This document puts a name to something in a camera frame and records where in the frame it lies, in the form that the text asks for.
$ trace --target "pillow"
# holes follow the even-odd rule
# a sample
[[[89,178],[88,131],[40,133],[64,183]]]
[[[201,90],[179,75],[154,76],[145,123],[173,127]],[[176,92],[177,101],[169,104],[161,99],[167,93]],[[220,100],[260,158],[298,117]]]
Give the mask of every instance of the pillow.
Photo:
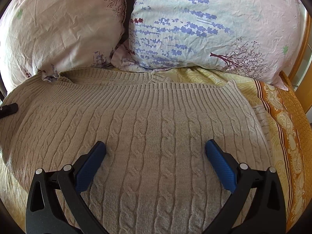
[[[12,91],[43,73],[106,67],[124,31],[125,0],[12,0],[0,21],[0,72]]]
[[[135,0],[122,70],[199,65],[284,87],[301,36],[299,0]]]

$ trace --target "yellow bed sheet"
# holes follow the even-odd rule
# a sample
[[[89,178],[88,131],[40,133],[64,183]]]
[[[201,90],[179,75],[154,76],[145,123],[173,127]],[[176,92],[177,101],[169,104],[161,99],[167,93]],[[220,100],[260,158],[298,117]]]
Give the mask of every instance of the yellow bed sheet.
[[[274,165],[285,197],[287,229],[301,216],[312,197],[312,130],[303,109],[284,73],[281,77],[290,88],[279,90],[251,78],[200,67],[177,68],[158,72],[177,83],[224,85],[235,80],[251,106],[263,105],[267,111]],[[7,170],[0,158],[0,197],[13,219],[25,230],[27,193]]]

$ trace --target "beige sweater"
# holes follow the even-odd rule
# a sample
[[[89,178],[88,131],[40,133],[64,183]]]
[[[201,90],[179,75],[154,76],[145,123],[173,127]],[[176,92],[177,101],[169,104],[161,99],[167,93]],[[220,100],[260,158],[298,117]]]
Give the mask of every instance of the beige sweater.
[[[209,139],[251,168],[271,165],[261,125],[232,81],[178,84],[96,68],[63,72],[55,83],[40,77],[4,101],[19,111],[0,120],[3,159],[29,190],[37,168],[59,170],[105,142],[107,156],[82,196],[111,234],[201,233],[229,196],[205,156]]]

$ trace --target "silver screw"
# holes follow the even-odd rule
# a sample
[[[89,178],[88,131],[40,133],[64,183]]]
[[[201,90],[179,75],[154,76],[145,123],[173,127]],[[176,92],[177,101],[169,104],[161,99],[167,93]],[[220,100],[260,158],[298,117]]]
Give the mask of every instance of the silver screw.
[[[271,173],[276,173],[276,169],[275,169],[274,167],[272,167],[272,166],[269,168],[269,171],[270,171]]]
[[[243,170],[247,170],[247,169],[248,169],[248,165],[245,164],[245,163],[241,163],[241,164],[239,165],[239,167],[240,167],[241,169],[243,169]]]
[[[65,165],[64,167],[63,167],[63,170],[64,171],[69,171],[71,169],[71,165],[70,164],[67,164],[67,165]]]
[[[36,174],[40,174],[40,173],[42,173],[42,169],[41,168],[36,170]]]

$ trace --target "blue gripper pad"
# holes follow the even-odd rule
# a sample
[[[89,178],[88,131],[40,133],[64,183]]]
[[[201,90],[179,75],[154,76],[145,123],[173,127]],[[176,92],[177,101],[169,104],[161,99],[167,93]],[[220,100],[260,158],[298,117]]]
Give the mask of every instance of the blue gripper pad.
[[[75,176],[75,190],[77,193],[86,191],[100,167],[105,154],[106,146],[98,141],[90,151],[90,155]]]
[[[223,151],[214,140],[206,142],[205,146],[206,155],[213,166],[220,182],[224,189],[234,192],[237,185],[236,173],[231,167],[230,163],[224,158]]]

